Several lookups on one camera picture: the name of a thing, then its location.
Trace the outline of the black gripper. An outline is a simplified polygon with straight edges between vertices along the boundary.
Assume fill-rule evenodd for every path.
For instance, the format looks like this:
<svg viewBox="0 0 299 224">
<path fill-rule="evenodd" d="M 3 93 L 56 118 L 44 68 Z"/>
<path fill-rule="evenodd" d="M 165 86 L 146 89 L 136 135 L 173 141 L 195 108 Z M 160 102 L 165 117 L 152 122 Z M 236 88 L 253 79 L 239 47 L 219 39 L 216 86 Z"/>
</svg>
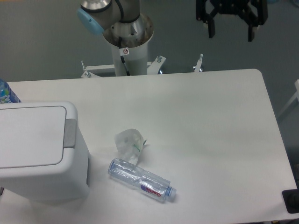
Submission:
<svg viewBox="0 0 299 224">
<path fill-rule="evenodd" d="M 206 0 L 196 0 L 196 20 L 203 21 L 208 26 L 209 38 L 215 35 L 214 17 L 217 14 L 239 15 L 248 25 L 248 42 L 255 38 L 255 30 L 268 19 L 266 0 L 210 0 L 214 7 L 211 13 L 206 12 Z M 249 4 L 256 8 L 254 14 Z"/>
</svg>

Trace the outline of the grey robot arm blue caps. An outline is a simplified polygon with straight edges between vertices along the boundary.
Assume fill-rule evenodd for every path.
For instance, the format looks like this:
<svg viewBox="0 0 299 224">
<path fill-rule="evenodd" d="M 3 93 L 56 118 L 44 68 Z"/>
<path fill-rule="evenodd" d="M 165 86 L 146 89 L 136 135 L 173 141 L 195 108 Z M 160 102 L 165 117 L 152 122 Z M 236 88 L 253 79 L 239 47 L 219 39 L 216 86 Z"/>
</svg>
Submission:
<svg viewBox="0 0 299 224">
<path fill-rule="evenodd" d="M 237 15 L 248 25 L 248 41 L 255 37 L 254 28 L 263 25 L 268 19 L 268 5 L 265 0 L 211 0 L 214 7 L 206 11 L 206 1 L 195 1 L 196 20 L 207 24 L 209 38 L 215 35 L 214 17 L 217 14 Z M 77 10 L 78 18 L 89 32 L 98 35 L 115 23 L 133 23 L 139 19 L 138 0 L 84 0 Z"/>
</svg>

